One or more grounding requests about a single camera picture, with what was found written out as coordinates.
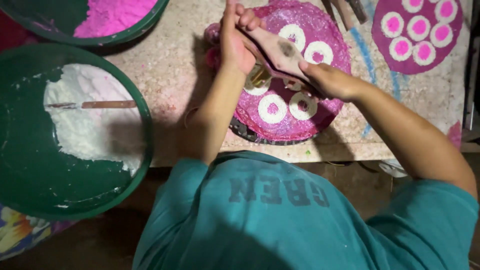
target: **pink circular board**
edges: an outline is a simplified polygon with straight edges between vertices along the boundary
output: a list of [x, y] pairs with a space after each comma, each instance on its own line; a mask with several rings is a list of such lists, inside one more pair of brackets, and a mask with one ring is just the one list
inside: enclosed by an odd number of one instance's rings
[[[403, 21], [398, 23], [397, 19], [393, 19], [387, 25], [392, 27], [392, 31], [394, 28], [397, 30], [399, 25], [403, 26], [403, 29], [398, 28], [399, 34], [385, 34], [382, 30], [382, 19], [385, 16], [390, 18], [389, 12], [396, 12]], [[372, 37], [390, 70], [418, 74], [434, 68], [444, 60], [455, 46], [461, 28], [462, 8], [458, 0], [379, 0], [373, 18]], [[451, 38], [451, 41], [442, 43], [438, 39], [432, 40], [432, 37], [438, 37], [442, 41]], [[394, 39], [402, 40], [401, 44], [395, 46], [395, 43], [391, 46]], [[405, 57], [393, 56], [396, 53]]]
[[[331, 65], [350, 74], [350, 54], [348, 46], [343, 41], [342, 34], [330, 17], [318, 7], [305, 2], [277, 0], [269, 5], [253, 9], [255, 14], [266, 20], [267, 30], [278, 34], [286, 25], [296, 24], [305, 34], [305, 46], [314, 41], [322, 41], [330, 46], [333, 52]], [[343, 102], [322, 100], [318, 103], [317, 112], [307, 120], [298, 120], [287, 109], [285, 117], [278, 123], [266, 123], [258, 112], [260, 100], [271, 94], [277, 94], [288, 106], [290, 99], [297, 92], [285, 87], [283, 80], [272, 79], [268, 91], [255, 96], [243, 91], [234, 116], [261, 138], [274, 141], [305, 140], [330, 125], [340, 112]]]

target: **white ring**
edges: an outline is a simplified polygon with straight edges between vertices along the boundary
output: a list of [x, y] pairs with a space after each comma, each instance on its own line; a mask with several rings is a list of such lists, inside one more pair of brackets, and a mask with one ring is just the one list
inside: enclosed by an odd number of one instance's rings
[[[313, 60], [313, 54], [316, 52], [324, 56], [322, 61], [316, 62]], [[311, 64], [325, 63], [330, 65], [333, 62], [333, 51], [332, 51], [332, 48], [330, 48], [330, 46], [325, 42], [314, 41], [307, 46], [307, 48], [305, 49], [305, 53], [303, 54], [303, 57], [307, 62]]]
[[[299, 102], [304, 101], [307, 105], [307, 111], [302, 111], [299, 109]], [[288, 109], [293, 117], [298, 120], [308, 120], [317, 113], [318, 105], [314, 99], [305, 95], [302, 92], [298, 92], [293, 95], [288, 103]]]
[[[278, 108], [278, 110], [274, 114], [270, 114], [268, 112], [268, 107], [272, 103], [275, 104]], [[287, 115], [287, 104], [279, 95], [271, 94], [265, 96], [258, 103], [258, 115], [260, 115], [260, 118], [263, 121], [269, 124], [279, 123], [283, 120], [283, 118], [285, 118], [285, 115]]]
[[293, 86], [288, 86], [288, 83], [290, 82], [290, 80], [287, 80], [287, 79], [283, 79], [283, 84], [285, 84], [285, 88], [288, 88], [292, 91], [295, 91], [295, 92], [298, 92], [301, 90], [301, 84], [299, 83], [296, 83], [296, 82], [293, 82]]
[[262, 66], [260, 65], [254, 65], [252, 71], [250, 71], [250, 73], [247, 76], [247, 79], [245, 80], [245, 85], [243, 86], [243, 90], [245, 90], [245, 92], [249, 93], [250, 95], [261, 96], [265, 94], [265, 92], [268, 91], [270, 87], [270, 83], [272, 82], [272, 79], [268, 79], [268, 81], [262, 87], [253, 86], [252, 76], [254, 76], [260, 70], [261, 67]]
[[419, 12], [421, 10], [421, 8], [423, 7], [423, 0], [419, 0], [420, 2], [417, 6], [413, 6], [410, 3], [410, 1], [411, 0], [402, 0], [403, 8], [410, 13]]
[[[419, 55], [419, 53], [421, 52], [420, 49], [423, 46], [428, 46], [428, 48], [430, 49], [430, 55], [426, 59], [422, 59]], [[413, 60], [420, 66], [430, 65], [433, 60], [435, 60], [435, 57], [435, 47], [428, 41], [419, 42], [415, 45], [415, 47], [413, 47]]]
[[[403, 46], [401, 47], [401, 50], [402, 51], [405, 51], [404, 54], [398, 54], [397, 53], [397, 44], [399, 42], [402, 42]], [[410, 55], [412, 55], [412, 43], [410, 42], [410, 40], [406, 37], [396, 37], [392, 40], [392, 42], [390, 43], [390, 46], [389, 46], [389, 50], [390, 50], [390, 56], [392, 56], [392, 58], [396, 61], [405, 61], [407, 60]]]
[[291, 24], [291, 25], [286, 25], [280, 29], [280, 32], [278, 33], [279, 36], [286, 38], [286, 39], [295, 39], [293, 43], [295, 43], [295, 47], [301, 52], [303, 51], [303, 48], [305, 47], [305, 33], [303, 30], [300, 28], [300, 26]]
[[[388, 23], [391, 19], [395, 19], [395, 18], [398, 20], [398, 28], [395, 31], [391, 31]], [[381, 25], [382, 25], [382, 31], [386, 37], [397, 37], [403, 31], [404, 21], [402, 16], [400, 16], [400, 14], [396, 12], [389, 12], [385, 14], [385, 16], [382, 18]]]
[[[447, 17], [443, 17], [442, 6], [447, 2], [450, 2], [452, 4], [452, 13]], [[455, 19], [457, 12], [458, 12], [458, 5], [456, 4], [455, 0], [440, 0], [435, 6], [435, 18], [437, 18], [437, 21], [444, 24], [451, 23]]]
[[[417, 34], [415, 33], [415, 31], [413, 30], [413, 27], [416, 23], [420, 22], [420, 21], [423, 21], [425, 23], [425, 30], [423, 31], [423, 33], [421, 34]], [[425, 18], [424, 16], [422, 15], [417, 15], [415, 17], [413, 17], [409, 22], [408, 22], [408, 25], [407, 25], [407, 33], [408, 35], [410, 36], [411, 39], [415, 40], [415, 41], [422, 41], [424, 40], [427, 36], [428, 36], [428, 33], [430, 32], [430, 21], [427, 20], [427, 18]]]
[[[439, 40], [435, 33], [440, 27], [448, 28], [448, 34], [443, 40]], [[432, 31], [430, 32], [430, 41], [435, 47], [437, 48], [446, 47], [448, 44], [450, 44], [450, 42], [452, 42], [452, 40], [453, 40], [453, 32], [452, 32], [452, 28], [448, 24], [437, 23], [432, 27]]]

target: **white powder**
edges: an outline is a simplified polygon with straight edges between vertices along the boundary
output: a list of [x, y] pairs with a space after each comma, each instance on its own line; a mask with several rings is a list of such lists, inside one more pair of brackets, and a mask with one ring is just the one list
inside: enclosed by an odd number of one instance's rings
[[[68, 64], [61, 79], [47, 82], [43, 103], [132, 100], [108, 72], [85, 64]], [[132, 109], [56, 109], [45, 107], [57, 131], [60, 152], [83, 160], [123, 162], [134, 175], [145, 149], [142, 120]]]

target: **person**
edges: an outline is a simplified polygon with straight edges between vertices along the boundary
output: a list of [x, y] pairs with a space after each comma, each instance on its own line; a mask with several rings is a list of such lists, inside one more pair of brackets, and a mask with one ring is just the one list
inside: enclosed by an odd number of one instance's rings
[[178, 135], [178, 162], [156, 194], [133, 269], [468, 269], [475, 177], [428, 121], [326, 64], [299, 64], [330, 98], [352, 102], [415, 179], [363, 221], [325, 178], [272, 156], [217, 157], [254, 56], [235, 30], [265, 27], [227, 0], [221, 67]]

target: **dark floor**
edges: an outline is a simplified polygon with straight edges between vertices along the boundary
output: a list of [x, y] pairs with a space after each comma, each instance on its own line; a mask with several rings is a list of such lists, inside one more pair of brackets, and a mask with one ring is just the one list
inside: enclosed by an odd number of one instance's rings
[[[480, 176], [480, 155], [466, 156]], [[338, 167], [325, 163], [302, 163], [300, 167], [330, 180], [366, 219], [386, 205], [392, 178], [383, 172], [369, 171], [358, 163]], [[366, 162], [375, 167], [374, 161]], [[152, 171], [150, 177], [165, 178], [167, 172]], [[111, 210], [84, 220], [39, 244], [32, 250], [0, 262], [8, 270], [127, 270], [132, 267], [136, 244], [146, 216], [130, 210]], [[480, 234], [475, 235], [471, 257], [480, 262]]]

